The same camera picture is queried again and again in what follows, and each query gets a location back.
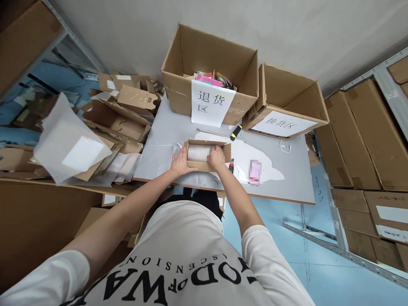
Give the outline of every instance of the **packaging tape roll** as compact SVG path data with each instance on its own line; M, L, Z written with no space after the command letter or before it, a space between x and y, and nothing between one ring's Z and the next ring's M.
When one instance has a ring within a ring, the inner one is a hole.
M210 145L190 144L188 146L187 159L192 162L207 162L207 156L211 153Z

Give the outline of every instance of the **white table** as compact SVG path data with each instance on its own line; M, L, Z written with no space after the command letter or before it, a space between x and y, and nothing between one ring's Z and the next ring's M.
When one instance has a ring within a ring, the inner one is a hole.
M197 128L229 138L235 127L230 129L231 127L223 124L217 128L191 123L191 117L173 113L169 100L164 96L144 146L143 158L137 166L133 179L149 181L167 171L170 168L171 155L177 148L177 143L184 144L186 140L194 139L198 133ZM260 186L243 184L250 196L315 204L304 135L282 141L282 145L291 146L290 153L281 150L279 139L257 133L242 130L237 139L243 140L264 152L271 159L272 166L285 177L284 180L266 181ZM180 177L173 185L222 191L222 184L214 179L215 177L211 173L193 172Z

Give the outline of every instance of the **black pants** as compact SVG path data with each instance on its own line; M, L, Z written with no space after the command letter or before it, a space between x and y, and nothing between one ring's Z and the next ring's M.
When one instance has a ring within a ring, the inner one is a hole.
M170 198L161 202L157 205L157 208L163 204L174 202L174 201L193 201L201 204L205 208L211 210L214 215L216 215L220 220L222 217L222 210L220 209L220 204L218 201L218 196L215 191L209 190L197 190L193 196L191 196L191 188L184 188L184 194L182 195L172 195Z

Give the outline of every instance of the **gray wall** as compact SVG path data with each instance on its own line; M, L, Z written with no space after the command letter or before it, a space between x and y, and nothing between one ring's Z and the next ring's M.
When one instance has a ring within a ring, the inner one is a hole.
M259 51L324 94L408 45L407 0L53 0L105 67L160 77L177 23Z

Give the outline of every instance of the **hand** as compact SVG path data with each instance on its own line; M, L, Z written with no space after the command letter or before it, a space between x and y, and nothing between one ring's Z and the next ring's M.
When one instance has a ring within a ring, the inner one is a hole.
M207 156L208 163L214 168L218 169L220 166L225 166L225 156L219 146L211 147L211 153Z
M171 158L170 169L174 170L178 176L184 175L192 171L198 171L197 168L190 168L189 166L187 166L187 150L185 146L181 148L177 157L175 154L173 154Z

